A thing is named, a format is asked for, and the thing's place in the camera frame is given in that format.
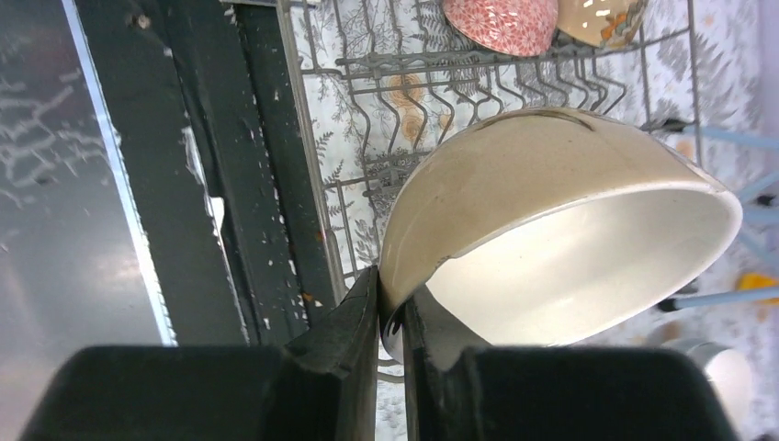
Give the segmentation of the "pink patterned bowl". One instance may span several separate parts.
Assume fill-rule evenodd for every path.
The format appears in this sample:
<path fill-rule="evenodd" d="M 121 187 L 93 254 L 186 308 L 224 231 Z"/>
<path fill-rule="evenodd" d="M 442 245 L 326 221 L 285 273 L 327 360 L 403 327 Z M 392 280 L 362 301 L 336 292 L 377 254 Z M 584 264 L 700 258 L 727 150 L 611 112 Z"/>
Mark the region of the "pink patterned bowl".
<path fill-rule="evenodd" d="M 445 0 L 442 8 L 447 21 L 465 37 L 518 57 L 546 52 L 559 16 L 556 0 Z"/>

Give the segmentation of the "white ribbed bowl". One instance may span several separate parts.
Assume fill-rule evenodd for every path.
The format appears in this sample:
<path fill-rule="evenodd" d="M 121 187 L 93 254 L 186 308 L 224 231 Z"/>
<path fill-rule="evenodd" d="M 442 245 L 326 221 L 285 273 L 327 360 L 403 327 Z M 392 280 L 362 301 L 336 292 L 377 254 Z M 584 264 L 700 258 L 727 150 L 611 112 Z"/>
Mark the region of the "white ribbed bowl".
<path fill-rule="evenodd" d="M 699 338 L 673 339 L 661 346 L 686 355 L 704 372 L 731 426 L 740 432 L 755 394 L 748 358 L 734 347 Z"/>

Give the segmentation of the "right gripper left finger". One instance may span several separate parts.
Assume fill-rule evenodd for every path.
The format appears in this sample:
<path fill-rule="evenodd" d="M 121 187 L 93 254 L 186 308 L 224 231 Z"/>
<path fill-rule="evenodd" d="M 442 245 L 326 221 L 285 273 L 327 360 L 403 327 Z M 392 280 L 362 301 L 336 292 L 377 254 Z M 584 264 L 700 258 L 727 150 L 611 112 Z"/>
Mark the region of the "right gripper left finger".
<path fill-rule="evenodd" d="M 285 346 L 291 417 L 285 440 L 373 440 L 378 375 L 378 268 L 357 277 L 321 322 Z"/>

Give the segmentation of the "beige patterned bowl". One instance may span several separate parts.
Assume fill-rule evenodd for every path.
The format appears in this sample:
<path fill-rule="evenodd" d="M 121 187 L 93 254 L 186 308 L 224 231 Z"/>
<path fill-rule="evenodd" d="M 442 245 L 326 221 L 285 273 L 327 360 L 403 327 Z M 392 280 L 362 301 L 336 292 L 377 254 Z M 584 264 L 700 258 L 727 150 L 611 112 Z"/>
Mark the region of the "beige patterned bowl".
<path fill-rule="evenodd" d="M 738 197 L 647 132 L 534 107 L 431 151 L 389 214 L 381 340 L 402 360 L 421 286 L 492 345 L 570 345 L 646 311 L 707 270 L 743 219 Z"/>
<path fill-rule="evenodd" d="M 558 29 L 601 49 L 629 45 L 641 26 L 647 0 L 560 0 Z"/>

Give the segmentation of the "grey wire dish rack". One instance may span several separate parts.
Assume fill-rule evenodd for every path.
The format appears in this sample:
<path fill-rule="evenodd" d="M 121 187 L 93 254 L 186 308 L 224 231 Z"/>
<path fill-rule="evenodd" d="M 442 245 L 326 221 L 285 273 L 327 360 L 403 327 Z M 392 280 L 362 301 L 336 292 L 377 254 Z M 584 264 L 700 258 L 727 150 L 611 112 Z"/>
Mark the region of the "grey wire dish rack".
<path fill-rule="evenodd" d="M 412 169 L 468 125 L 523 107 L 578 107 L 654 130 L 656 74 L 683 61 L 683 119 L 699 115 L 692 1 L 653 1 L 631 43 L 556 31 L 519 58 L 468 40 L 438 1 L 284 1 L 279 24 L 335 295 L 378 261 Z"/>

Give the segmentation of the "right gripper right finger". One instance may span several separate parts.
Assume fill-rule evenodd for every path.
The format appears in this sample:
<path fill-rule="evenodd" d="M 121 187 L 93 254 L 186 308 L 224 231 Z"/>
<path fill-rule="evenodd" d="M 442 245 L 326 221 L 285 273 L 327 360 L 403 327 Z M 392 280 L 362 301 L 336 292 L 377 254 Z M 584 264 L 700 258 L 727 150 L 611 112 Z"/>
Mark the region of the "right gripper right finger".
<path fill-rule="evenodd" d="M 473 389 L 457 362 L 490 344 L 444 308 L 426 286 L 404 304 L 405 401 L 410 440 L 473 440 Z"/>

